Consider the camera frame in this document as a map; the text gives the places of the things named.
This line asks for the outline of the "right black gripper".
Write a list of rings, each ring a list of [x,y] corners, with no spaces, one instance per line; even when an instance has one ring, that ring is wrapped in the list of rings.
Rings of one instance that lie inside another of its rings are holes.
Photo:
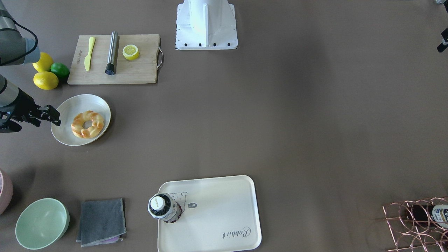
[[[61,125],[60,113],[51,105],[41,107],[37,105],[32,97],[20,88],[11,87],[10,94],[15,95],[11,102],[10,127],[20,127],[17,122],[27,122],[40,127],[41,121],[49,121],[56,126]]]

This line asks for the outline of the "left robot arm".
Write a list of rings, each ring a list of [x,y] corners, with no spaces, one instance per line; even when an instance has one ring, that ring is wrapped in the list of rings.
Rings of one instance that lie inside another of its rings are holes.
[[[442,36],[442,41],[437,46],[437,50],[439,53],[442,53],[443,51],[445,51],[445,49],[448,48],[448,28],[446,28],[443,32],[441,32],[441,36]]]

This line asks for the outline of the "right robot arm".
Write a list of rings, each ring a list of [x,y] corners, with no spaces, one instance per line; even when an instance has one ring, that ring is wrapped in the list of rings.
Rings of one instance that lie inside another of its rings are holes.
[[[35,33],[18,24],[1,4],[0,55],[1,66],[35,63],[40,59],[38,38]],[[1,76],[0,91],[1,132],[21,131],[20,122],[39,127],[41,121],[60,126],[60,113],[51,105],[44,107],[12,82]]]

